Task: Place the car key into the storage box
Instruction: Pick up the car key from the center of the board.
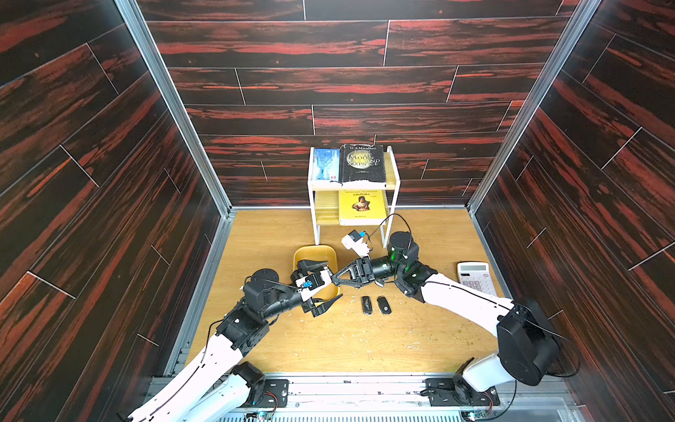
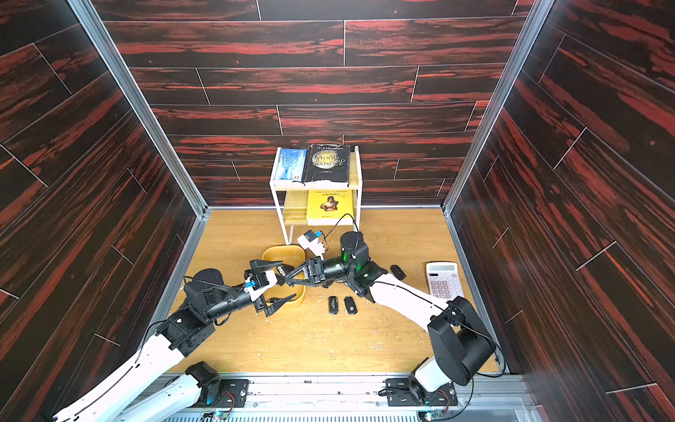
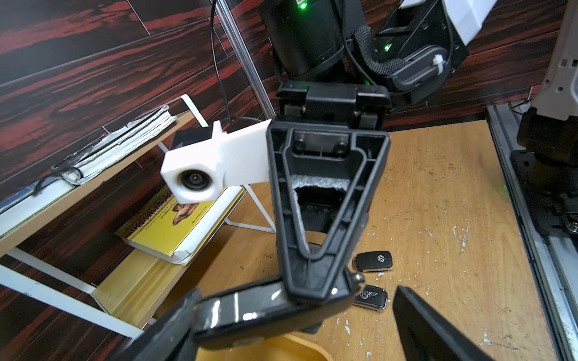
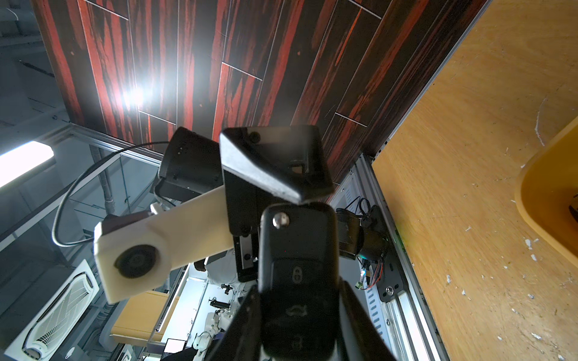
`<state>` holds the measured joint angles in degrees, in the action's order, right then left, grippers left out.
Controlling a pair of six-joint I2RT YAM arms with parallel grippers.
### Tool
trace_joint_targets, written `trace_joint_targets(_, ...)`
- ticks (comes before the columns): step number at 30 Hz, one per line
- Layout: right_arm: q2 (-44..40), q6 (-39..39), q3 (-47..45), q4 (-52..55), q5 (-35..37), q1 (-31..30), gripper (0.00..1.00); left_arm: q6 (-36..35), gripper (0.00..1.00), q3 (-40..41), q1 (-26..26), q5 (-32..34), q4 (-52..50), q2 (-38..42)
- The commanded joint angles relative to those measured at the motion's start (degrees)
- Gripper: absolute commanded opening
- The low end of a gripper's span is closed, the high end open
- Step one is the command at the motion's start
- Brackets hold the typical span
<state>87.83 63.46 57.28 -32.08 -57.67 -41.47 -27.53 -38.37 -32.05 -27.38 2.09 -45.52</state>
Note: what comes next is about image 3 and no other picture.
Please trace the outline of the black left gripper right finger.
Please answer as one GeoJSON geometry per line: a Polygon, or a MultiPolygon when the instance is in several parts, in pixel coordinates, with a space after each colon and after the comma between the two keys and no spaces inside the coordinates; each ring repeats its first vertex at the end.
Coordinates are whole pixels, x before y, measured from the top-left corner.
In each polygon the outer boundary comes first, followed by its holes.
{"type": "Polygon", "coordinates": [[[490,360],[413,289],[399,286],[392,305],[407,360],[490,360]]]}

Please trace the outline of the glossy black car key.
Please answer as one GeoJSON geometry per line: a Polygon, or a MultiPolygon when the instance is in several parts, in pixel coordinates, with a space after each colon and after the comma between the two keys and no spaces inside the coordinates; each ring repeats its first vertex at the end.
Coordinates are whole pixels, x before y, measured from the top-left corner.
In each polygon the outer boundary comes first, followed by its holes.
{"type": "Polygon", "coordinates": [[[345,269],[328,301],[313,305],[291,299],[281,278],[246,284],[200,300],[192,337],[200,347],[221,350],[290,332],[315,334],[326,319],[349,308],[364,285],[362,274],[345,269]]]}

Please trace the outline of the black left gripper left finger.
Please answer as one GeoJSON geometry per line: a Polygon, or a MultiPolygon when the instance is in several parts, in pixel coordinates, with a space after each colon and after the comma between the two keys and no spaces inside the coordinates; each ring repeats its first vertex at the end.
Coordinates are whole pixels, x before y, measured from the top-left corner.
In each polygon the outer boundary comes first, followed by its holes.
{"type": "Polygon", "coordinates": [[[111,360],[195,360],[199,346],[192,337],[194,306],[202,299],[191,290],[150,329],[111,360]]]}

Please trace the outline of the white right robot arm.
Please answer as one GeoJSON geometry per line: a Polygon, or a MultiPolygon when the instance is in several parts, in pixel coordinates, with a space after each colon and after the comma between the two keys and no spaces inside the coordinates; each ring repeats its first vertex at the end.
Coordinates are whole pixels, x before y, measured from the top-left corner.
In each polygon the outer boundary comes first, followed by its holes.
{"type": "Polygon", "coordinates": [[[358,1],[268,1],[260,17],[287,76],[266,131],[277,251],[290,298],[346,281],[387,163],[385,118],[424,102],[468,56],[492,1],[402,1],[374,32],[358,1]]]}

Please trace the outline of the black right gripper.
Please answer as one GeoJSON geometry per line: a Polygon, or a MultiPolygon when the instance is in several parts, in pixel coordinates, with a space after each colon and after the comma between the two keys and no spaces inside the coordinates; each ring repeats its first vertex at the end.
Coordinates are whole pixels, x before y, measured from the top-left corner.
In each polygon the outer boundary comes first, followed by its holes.
{"type": "Polygon", "coordinates": [[[364,229],[388,159],[384,86],[286,81],[266,130],[276,246],[286,292],[326,302],[364,229]]]}

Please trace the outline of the yellow storage tray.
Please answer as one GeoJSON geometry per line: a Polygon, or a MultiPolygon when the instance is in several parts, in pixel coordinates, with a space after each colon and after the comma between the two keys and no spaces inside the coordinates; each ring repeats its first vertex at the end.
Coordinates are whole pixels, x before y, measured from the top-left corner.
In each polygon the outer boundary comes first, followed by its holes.
{"type": "Polygon", "coordinates": [[[294,335],[283,335],[229,350],[206,350],[200,348],[197,360],[223,361],[268,361],[268,360],[332,360],[331,355],[322,347],[294,335]]]}

